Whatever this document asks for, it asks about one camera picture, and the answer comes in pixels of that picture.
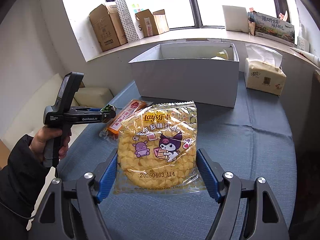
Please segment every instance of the table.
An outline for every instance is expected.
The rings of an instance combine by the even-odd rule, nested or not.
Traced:
[[[124,107],[141,98],[134,82],[110,103]],[[296,156],[292,134],[278,96],[246,89],[239,72],[235,108],[196,103],[197,148],[204,148],[225,171],[243,179],[263,176],[276,196],[289,227],[296,194]],[[114,145],[99,137],[105,124],[91,124],[79,135],[58,165],[63,180],[78,179],[105,161]],[[240,202],[232,239],[238,239],[245,212]],[[207,191],[174,197],[110,193],[100,204],[110,234],[123,240],[205,239],[218,210]]]

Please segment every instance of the blue gripper pad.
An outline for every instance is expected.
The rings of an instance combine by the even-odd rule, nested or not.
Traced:
[[[116,179],[117,172],[117,154],[113,157],[112,161],[106,171],[104,172],[101,180],[99,181],[99,193],[97,194],[97,200],[99,203],[106,197],[108,197],[113,182]]]
[[[219,191],[218,180],[213,174],[210,166],[200,150],[197,150],[196,163],[204,184],[208,190],[209,196],[215,199],[216,202],[220,203],[222,197]]]

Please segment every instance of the open white box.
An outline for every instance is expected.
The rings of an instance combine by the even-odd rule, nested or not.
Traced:
[[[211,59],[223,49],[229,60]],[[233,43],[159,44],[129,63],[143,97],[235,106],[239,58]]]

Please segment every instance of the black sleeve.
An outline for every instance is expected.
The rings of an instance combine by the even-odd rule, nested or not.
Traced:
[[[49,169],[29,149],[32,137],[23,136],[12,149],[8,165],[0,170],[0,201],[21,216],[30,217]],[[28,220],[0,205],[1,239],[27,239]]]

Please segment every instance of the person's arm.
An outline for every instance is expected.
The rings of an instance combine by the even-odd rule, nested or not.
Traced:
[[[12,149],[8,165],[0,170],[0,202],[23,217],[30,217],[49,169],[42,165],[47,140],[62,134],[60,129],[41,128],[35,137],[23,136]],[[70,137],[59,151],[60,159],[68,150]],[[0,234],[4,239],[27,239],[27,219],[0,204]]]

